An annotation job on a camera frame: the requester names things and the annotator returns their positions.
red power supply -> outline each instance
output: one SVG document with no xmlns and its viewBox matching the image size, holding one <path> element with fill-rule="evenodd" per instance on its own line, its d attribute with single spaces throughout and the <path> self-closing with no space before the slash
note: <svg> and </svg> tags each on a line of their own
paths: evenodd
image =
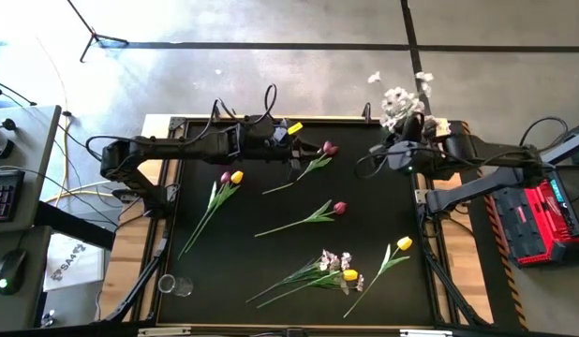
<svg viewBox="0 0 579 337">
<path fill-rule="evenodd" d="M 538 187 L 493 194 L 510 258 L 518 266 L 579 257 L 579 222 L 556 174 Z"/>
</svg>

glass cup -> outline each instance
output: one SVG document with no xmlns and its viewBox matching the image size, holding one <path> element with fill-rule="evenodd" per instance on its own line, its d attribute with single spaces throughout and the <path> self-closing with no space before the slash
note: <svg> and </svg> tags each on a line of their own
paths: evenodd
<svg viewBox="0 0 579 337">
<path fill-rule="evenodd" d="M 171 274 L 164 274 L 158 280 L 158 290 L 163 294 L 185 297 L 189 296 L 194 290 L 194 283 L 189 277 L 175 277 Z"/>
</svg>

concrete floor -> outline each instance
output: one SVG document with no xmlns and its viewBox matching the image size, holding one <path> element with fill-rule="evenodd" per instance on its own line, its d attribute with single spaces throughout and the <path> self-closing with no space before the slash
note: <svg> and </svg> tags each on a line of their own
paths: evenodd
<svg viewBox="0 0 579 337">
<path fill-rule="evenodd" d="M 409 3 L 421 44 L 579 45 L 579 0 Z M 100 34 L 139 42 L 407 43 L 398 0 L 76 4 Z M 379 114 L 379 88 L 366 83 L 375 71 L 387 86 L 414 87 L 405 51 L 92 48 L 80 64 L 87 38 L 65 1 L 0 1 L 0 40 L 8 42 L 0 46 L 0 81 L 40 104 L 60 104 L 72 111 L 70 132 L 78 139 L 138 135 L 147 113 L 208 113 L 218 96 L 241 113 L 260 113 L 271 82 L 279 88 L 277 114 L 357 115 L 366 101 Z M 436 77 L 434 115 L 467 120 L 483 139 L 517 142 L 531 122 L 546 115 L 579 124 L 579 53 L 423 52 L 421 60 L 423 69 Z M 0 106 L 7 105 L 11 103 L 0 100 Z M 541 125 L 528 140 L 542 146 L 558 128 Z M 102 180 L 97 162 L 77 145 L 69 146 L 82 182 Z M 49 174 L 60 179 L 62 158 L 53 156 Z M 70 183 L 77 185 L 75 178 Z M 47 186 L 44 193 L 55 191 Z M 93 201 L 100 210 L 107 209 Z M 79 202 L 69 210 L 87 211 Z M 579 266 L 519 271 L 516 278 L 533 330 L 579 334 Z M 98 289 L 80 286 L 55 292 L 49 303 L 58 303 L 55 309 L 66 324 L 89 322 Z"/>
</svg>

yellow flower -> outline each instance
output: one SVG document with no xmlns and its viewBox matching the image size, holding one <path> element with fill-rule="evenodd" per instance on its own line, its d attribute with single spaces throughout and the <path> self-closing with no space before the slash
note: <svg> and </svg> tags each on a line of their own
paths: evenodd
<svg viewBox="0 0 579 337">
<path fill-rule="evenodd" d="M 235 173 L 231 174 L 232 183 L 241 183 L 242 178 L 244 178 L 244 173 L 241 171 L 236 171 Z"/>
<path fill-rule="evenodd" d="M 411 245 L 412 245 L 412 239 L 409 237 L 404 237 L 404 238 L 398 240 L 398 247 L 400 247 L 401 250 L 407 250 L 410 248 Z"/>
<path fill-rule="evenodd" d="M 346 281 L 354 281 L 358 278 L 358 272 L 355 270 L 345 270 L 344 271 L 344 280 Z"/>
</svg>

keyboard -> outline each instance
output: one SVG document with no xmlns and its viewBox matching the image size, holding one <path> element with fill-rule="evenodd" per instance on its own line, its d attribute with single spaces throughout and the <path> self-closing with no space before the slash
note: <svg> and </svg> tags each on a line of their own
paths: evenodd
<svg viewBox="0 0 579 337">
<path fill-rule="evenodd" d="M 0 222 L 11 221 L 22 190 L 24 171 L 0 171 Z"/>
</svg>

